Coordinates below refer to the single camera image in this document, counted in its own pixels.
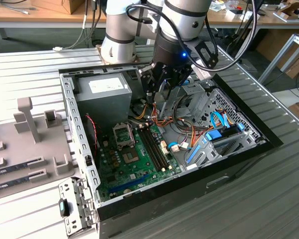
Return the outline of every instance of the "metal table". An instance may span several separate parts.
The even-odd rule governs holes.
[[[152,50],[152,46],[137,47],[142,61],[151,59]],[[229,59],[220,49],[219,66]],[[62,115],[74,151],[58,69],[100,64],[94,49],[0,54],[0,122],[12,120],[17,97],[29,96],[34,115],[47,109]],[[299,238],[299,120],[241,66],[219,75],[284,145],[232,183],[115,238]],[[58,183],[0,199],[0,237],[65,239]],[[80,237],[96,238],[96,233],[88,231]]]

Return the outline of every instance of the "ram slot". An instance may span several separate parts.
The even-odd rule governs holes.
[[[154,151],[151,149],[150,147],[150,142],[148,142],[147,138],[145,137],[145,132],[143,130],[140,130],[139,131],[139,136],[141,137],[141,140],[145,146],[145,149],[146,151],[148,152],[154,166],[155,166],[155,169],[157,171],[160,171],[161,168],[160,168],[160,165],[159,165],[159,162],[157,161],[156,157],[155,157],[155,153]]]
[[[161,151],[161,149],[158,147],[157,143],[155,142],[155,139],[153,138],[153,135],[151,133],[151,131],[149,129],[145,130],[146,132],[146,136],[148,137],[148,139],[151,141],[152,146],[154,148],[154,151],[156,152],[157,156],[158,156],[158,161],[161,165],[161,168],[167,168],[168,165],[166,163],[166,160],[163,156],[163,153]]]

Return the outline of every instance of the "table leg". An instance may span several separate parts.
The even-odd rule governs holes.
[[[8,39],[8,36],[6,35],[4,28],[0,28],[0,36],[1,36],[1,39],[4,39],[4,40]]]
[[[266,68],[266,70],[263,72],[263,74],[259,77],[258,81],[259,83],[263,83],[266,78],[269,76],[269,74],[273,71],[273,69],[276,67],[282,56],[289,50],[289,48],[294,43],[296,35],[292,35],[289,40],[286,42],[286,44],[282,47],[282,49],[278,52],[277,56],[273,59],[273,61],[269,64],[269,66]]]
[[[282,72],[284,72],[289,66],[294,62],[294,60],[299,56],[299,47],[297,50],[293,53],[293,55],[286,61],[286,63],[282,66],[280,69]]]

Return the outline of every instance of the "circuit board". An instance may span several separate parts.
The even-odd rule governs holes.
[[[160,142],[163,139],[157,126],[150,126],[149,131],[155,135],[156,145],[161,149]],[[117,150],[113,132],[109,131],[98,138],[101,145],[97,153],[101,179],[98,189],[103,202],[181,172],[171,153],[164,155],[168,167],[159,170],[151,160],[148,145],[145,146],[141,139],[141,132],[135,128],[132,132],[135,146],[132,148],[126,146],[121,151]]]

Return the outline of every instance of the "red cable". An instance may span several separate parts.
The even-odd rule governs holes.
[[[98,147],[97,147],[97,139],[96,139],[96,127],[95,127],[95,123],[94,123],[94,121],[91,119],[91,117],[89,117],[88,115],[85,115],[85,116],[91,121],[91,123],[92,123],[92,125],[93,125],[93,129],[94,129],[94,138],[95,138],[95,141],[94,141],[94,143],[95,143],[95,156],[96,156],[96,151],[97,151]]]

